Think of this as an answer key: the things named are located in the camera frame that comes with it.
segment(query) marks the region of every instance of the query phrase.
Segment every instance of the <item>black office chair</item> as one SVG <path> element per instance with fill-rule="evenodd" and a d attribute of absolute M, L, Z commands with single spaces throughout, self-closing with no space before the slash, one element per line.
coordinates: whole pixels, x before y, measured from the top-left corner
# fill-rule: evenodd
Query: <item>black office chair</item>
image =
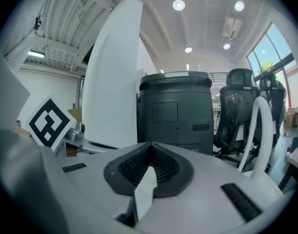
<path fill-rule="evenodd" d="M 216 157 L 240 163 L 229 157 L 243 152 L 247 143 L 253 104 L 259 96 L 259 89 L 252 86 L 252 70 L 233 69 L 227 76 L 227 86 L 220 90 L 221 117 L 214 137 L 214 145 L 221 148 Z M 237 140 L 239 129 L 243 137 Z"/>
<path fill-rule="evenodd" d="M 272 147 L 274 148 L 280 138 L 280 127 L 286 111 L 286 90 L 281 82 L 276 80 L 275 74 L 264 75 L 259 82 L 260 96 L 263 96 L 269 103 L 272 120 L 275 122 L 276 132 L 274 133 Z M 259 154 L 260 142 L 262 137 L 261 116 L 257 115 L 256 130 L 254 133 L 254 145 L 257 147 L 250 152 L 249 159 L 245 162 L 243 169 Z"/>

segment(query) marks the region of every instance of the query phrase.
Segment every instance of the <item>white panel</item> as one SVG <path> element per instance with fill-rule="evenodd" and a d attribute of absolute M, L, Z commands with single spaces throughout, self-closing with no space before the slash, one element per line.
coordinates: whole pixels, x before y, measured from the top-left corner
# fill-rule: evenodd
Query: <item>white panel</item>
<path fill-rule="evenodd" d="M 26 130 L 26 121 L 35 108 L 49 95 L 52 95 L 52 98 L 59 103 L 59 107 L 63 110 L 72 109 L 72 104 L 76 101 L 77 80 L 75 78 L 29 71 L 19 71 L 17 77 L 31 93 L 18 117 L 22 128 Z"/>
<path fill-rule="evenodd" d="M 98 35 L 83 92 L 86 139 L 118 148 L 137 142 L 135 87 L 142 6 L 140 0 L 123 0 Z"/>
<path fill-rule="evenodd" d="M 146 50 L 141 38 L 139 37 L 138 43 L 138 59 L 137 59 L 137 70 L 143 69 L 148 75 L 156 74 L 157 70 Z"/>
<path fill-rule="evenodd" d="M 29 92 L 7 68 L 0 50 L 0 129 L 15 127 Z"/>

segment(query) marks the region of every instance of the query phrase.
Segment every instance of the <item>white paper tag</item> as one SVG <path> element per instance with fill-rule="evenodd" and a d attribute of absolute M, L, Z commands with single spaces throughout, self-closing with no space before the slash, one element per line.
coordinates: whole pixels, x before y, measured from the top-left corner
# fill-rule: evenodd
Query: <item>white paper tag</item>
<path fill-rule="evenodd" d="M 276 128 L 276 121 L 275 120 L 272 122 L 272 131 L 273 131 L 274 135 L 277 134 L 277 128 Z"/>
<path fill-rule="evenodd" d="M 139 185 L 135 189 L 135 202 L 138 221 L 141 221 L 144 215 L 151 208 L 153 203 L 153 190 L 157 186 L 158 182 L 154 168 L 149 166 Z"/>
<path fill-rule="evenodd" d="M 54 100 L 48 97 L 31 114 L 27 128 L 38 145 L 55 151 L 75 121 L 66 110 L 59 108 Z"/>
<path fill-rule="evenodd" d="M 241 125 L 239 128 L 238 128 L 238 135 L 237 135 L 237 139 L 236 141 L 238 140 L 244 140 L 244 125 Z"/>

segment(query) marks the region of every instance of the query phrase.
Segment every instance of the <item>cardboard box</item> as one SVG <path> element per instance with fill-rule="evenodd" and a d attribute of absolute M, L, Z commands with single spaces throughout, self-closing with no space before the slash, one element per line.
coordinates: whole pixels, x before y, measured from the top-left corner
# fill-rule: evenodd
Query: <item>cardboard box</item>
<path fill-rule="evenodd" d="M 287 109 L 287 113 L 288 113 L 288 114 L 294 114 L 294 113 L 295 113 L 295 109 L 296 109 L 296 107 L 289 107 L 289 108 Z"/>
<path fill-rule="evenodd" d="M 71 116 L 73 116 L 75 118 L 75 120 L 77 122 L 82 122 L 82 119 L 81 119 L 81 108 L 76 108 L 76 109 L 70 109 L 70 110 L 67 110 L 69 112 L 69 114 Z"/>
<path fill-rule="evenodd" d="M 296 114 L 295 113 L 287 113 L 286 119 L 284 121 L 285 128 L 293 128 L 296 123 Z"/>
<path fill-rule="evenodd" d="M 67 157 L 76 157 L 77 148 L 76 147 L 66 147 L 66 156 Z"/>

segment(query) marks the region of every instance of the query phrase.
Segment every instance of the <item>ceiling light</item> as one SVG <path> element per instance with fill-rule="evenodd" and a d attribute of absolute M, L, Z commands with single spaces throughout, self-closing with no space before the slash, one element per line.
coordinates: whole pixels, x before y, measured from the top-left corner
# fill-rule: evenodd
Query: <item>ceiling light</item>
<path fill-rule="evenodd" d="M 187 48 L 185 48 L 185 52 L 186 53 L 190 53 L 192 51 L 192 48 L 191 47 L 187 47 Z"/>
<path fill-rule="evenodd" d="M 223 46 L 223 48 L 224 48 L 224 49 L 229 49 L 229 48 L 230 48 L 230 44 L 228 44 L 228 43 L 225 44 L 225 45 Z"/>
<path fill-rule="evenodd" d="M 241 1 L 237 1 L 235 4 L 236 11 L 242 11 L 244 9 L 244 3 Z"/>
<path fill-rule="evenodd" d="M 45 58 L 45 55 L 44 54 L 38 53 L 38 52 L 34 52 L 34 51 L 28 52 L 28 55 L 35 56 L 35 57 L 40 57 L 40 58 Z"/>
<path fill-rule="evenodd" d="M 175 10 L 179 10 L 180 11 L 180 10 L 183 10 L 185 8 L 185 4 L 181 0 L 176 0 L 176 1 L 173 2 L 173 8 Z"/>

